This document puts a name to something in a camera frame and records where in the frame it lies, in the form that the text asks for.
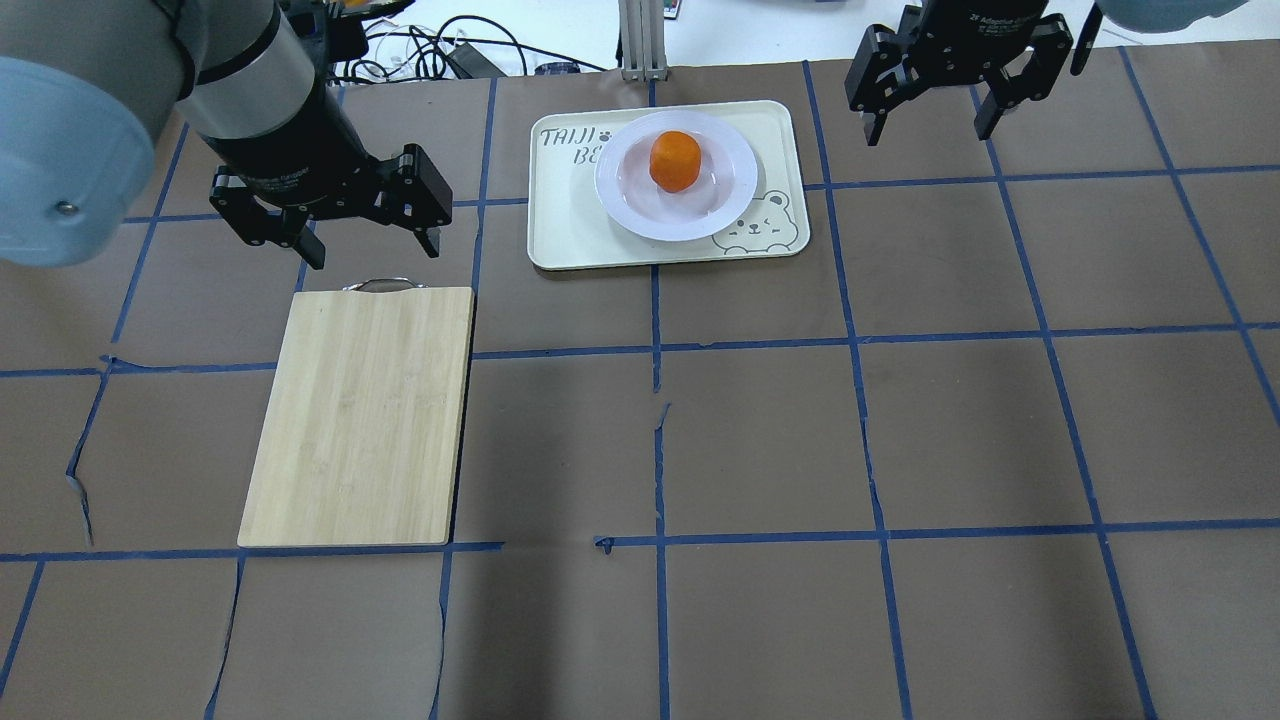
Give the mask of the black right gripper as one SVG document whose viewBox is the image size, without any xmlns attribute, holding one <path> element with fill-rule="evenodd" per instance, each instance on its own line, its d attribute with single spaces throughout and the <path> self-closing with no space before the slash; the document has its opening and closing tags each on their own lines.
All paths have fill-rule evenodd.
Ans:
<svg viewBox="0 0 1280 720">
<path fill-rule="evenodd" d="M 847 104 L 874 147 L 890 113 L 929 86 L 982 82 L 975 135 L 987 141 L 1006 111 L 1050 96 L 1073 35 L 1047 1 L 923 1 L 906 6 L 900 32 L 869 26 L 845 79 Z"/>
</svg>

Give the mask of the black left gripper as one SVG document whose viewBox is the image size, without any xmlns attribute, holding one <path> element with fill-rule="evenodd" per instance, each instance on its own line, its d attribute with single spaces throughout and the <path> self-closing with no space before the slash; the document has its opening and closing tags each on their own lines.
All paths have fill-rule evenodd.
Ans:
<svg viewBox="0 0 1280 720">
<path fill-rule="evenodd" d="M 381 161 L 370 155 L 332 95 L 307 96 L 288 122 L 265 135 L 201 138 L 221 160 L 210 205 L 248 246 L 289 249 L 321 270 L 326 250 L 312 218 L 362 217 L 408 231 L 431 259 L 442 254 L 442 228 L 453 219 L 452 187 L 417 143 Z M 282 210 L 271 213 L 260 201 Z"/>
</svg>

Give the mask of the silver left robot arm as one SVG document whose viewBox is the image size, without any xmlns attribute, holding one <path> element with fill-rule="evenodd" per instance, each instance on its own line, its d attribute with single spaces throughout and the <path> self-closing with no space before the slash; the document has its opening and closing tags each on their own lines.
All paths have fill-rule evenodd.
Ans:
<svg viewBox="0 0 1280 720">
<path fill-rule="evenodd" d="M 425 151 L 380 160 L 330 69 L 369 51 L 399 1 L 5 1 L 1 255 L 69 266 L 101 254 L 179 114 L 221 160 L 214 211 L 248 246 L 325 263 L 314 220 L 411 232 L 436 258 L 453 193 Z"/>
</svg>

